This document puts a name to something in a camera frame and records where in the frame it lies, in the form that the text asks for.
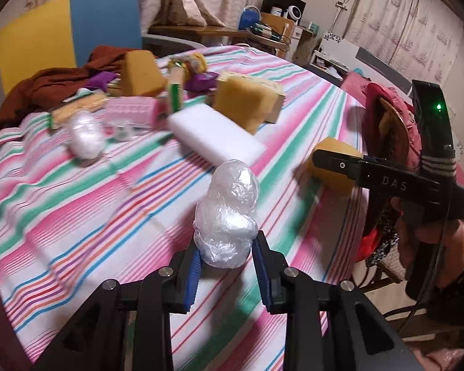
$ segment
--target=pink striped fabric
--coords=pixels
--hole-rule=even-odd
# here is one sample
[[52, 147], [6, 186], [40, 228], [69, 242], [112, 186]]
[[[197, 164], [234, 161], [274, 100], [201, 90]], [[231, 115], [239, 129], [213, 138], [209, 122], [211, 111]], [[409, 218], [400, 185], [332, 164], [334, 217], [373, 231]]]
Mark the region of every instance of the pink striped fabric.
[[[360, 104], [312, 73], [252, 48], [202, 53], [212, 71], [282, 84], [286, 99], [277, 123], [262, 125], [255, 135], [267, 147], [252, 166], [261, 188], [256, 221], [272, 249], [313, 278], [337, 282], [348, 276], [367, 194], [354, 189], [351, 197], [337, 196], [304, 164], [327, 136], [364, 152]], [[163, 72], [167, 61], [159, 60]], [[189, 95], [186, 106], [205, 98]], [[142, 279], [186, 247], [195, 204], [213, 171], [168, 131], [109, 141], [101, 160], [81, 167], [66, 147], [65, 132], [50, 135], [48, 127], [47, 113], [37, 113], [0, 132], [0, 294], [32, 360], [103, 280]], [[251, 258], [232, 271], [205, 267], [191, 312], [172, 315], [171, 323], [176, 369], [281, 367], [286, 317], [264, 310]]]

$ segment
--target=white foam block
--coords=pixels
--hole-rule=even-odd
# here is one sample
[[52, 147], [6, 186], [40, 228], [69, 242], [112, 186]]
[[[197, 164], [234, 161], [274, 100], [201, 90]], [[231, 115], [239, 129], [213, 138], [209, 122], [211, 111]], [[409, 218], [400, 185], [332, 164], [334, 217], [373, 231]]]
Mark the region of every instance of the white foam block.
[[237, 159], [251, 166], [265, 145], [230, 118], [205, 104], [197, 104], [168, 117], [170, 131], [214, 166]]

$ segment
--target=pink sponge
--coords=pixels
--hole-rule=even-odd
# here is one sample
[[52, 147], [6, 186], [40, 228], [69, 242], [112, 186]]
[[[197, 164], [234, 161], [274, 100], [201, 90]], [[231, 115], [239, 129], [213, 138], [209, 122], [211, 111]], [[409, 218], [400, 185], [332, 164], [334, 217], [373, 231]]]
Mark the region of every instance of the pink sponge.
[[105, 122], [128, 120], [133, 125], [154, 127], [161, 111], [158, 99], [143, 96], [115, 97], [108, 100]]

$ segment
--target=purple cloth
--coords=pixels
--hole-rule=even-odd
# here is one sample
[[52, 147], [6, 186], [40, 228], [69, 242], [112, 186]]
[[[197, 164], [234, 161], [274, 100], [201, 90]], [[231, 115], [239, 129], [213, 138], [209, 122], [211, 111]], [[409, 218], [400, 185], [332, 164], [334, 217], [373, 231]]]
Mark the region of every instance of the purple cloth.
[[115, 73], [109, 73], [108, 71], [102, 71], [95, 76], [92, 76], [85, 88], [90, 90], [101, 89], [104, 92], [107, 91], [107, 84], [113, 81], [118, 75]]
[[184, 85], [185, 90], [192, 92], [204, 92], [217, 86], [218, 74], [208, 71], [203, 74], [193, 74], [191, 79]]

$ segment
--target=metal screw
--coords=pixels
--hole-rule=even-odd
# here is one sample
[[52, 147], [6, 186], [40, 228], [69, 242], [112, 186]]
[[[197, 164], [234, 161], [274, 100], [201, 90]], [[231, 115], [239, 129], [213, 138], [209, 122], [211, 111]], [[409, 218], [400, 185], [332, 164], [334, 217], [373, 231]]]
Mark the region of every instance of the metal screw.
[[117, 286], [117, 281], [115, 279], [106, 279], [101, 284], [101, 287], [103, 287], [105, 290], [113, 290], [115, 286]]
[[158, 274], [160, 276], [172, 276], [173, 273], [174, 273], [174, 270], [171, 267], [161, 267], [158, 270]]
[[353, 291], [354, 290], [354, 283], [352, 283], [350, 280], [343, 280], [340, 282], [340, 287], [342, 290], [345, 291]]
[[283, 273], [285, 273], [286, 276], [290, 276], [290, 277], [296, 277], [297, 275], [299, 275], [299, 271], [294, 267], [286, 267], [283, 270]]

